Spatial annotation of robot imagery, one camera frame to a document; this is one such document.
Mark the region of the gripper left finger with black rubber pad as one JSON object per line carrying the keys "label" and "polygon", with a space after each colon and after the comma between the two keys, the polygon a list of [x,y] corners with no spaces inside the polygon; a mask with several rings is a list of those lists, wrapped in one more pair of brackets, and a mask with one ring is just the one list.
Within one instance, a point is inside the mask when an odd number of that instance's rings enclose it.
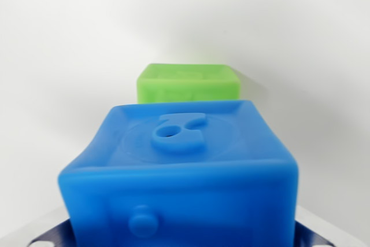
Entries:
{"label": "gripper left finger with black rubber pad", "polygon": [[1,238],[1,246],[76,246],[69,216],[64,207],[26,224]]}

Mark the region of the gripper right finger with black rubber pad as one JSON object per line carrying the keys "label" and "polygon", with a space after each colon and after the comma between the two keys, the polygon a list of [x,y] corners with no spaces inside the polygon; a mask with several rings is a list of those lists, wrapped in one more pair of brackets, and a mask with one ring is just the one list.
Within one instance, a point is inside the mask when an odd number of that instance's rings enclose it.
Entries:
{"label": "gripper right finger with black rubber pad", "polygon": [[297,206],[294,246],[368,246],[307,209]]}

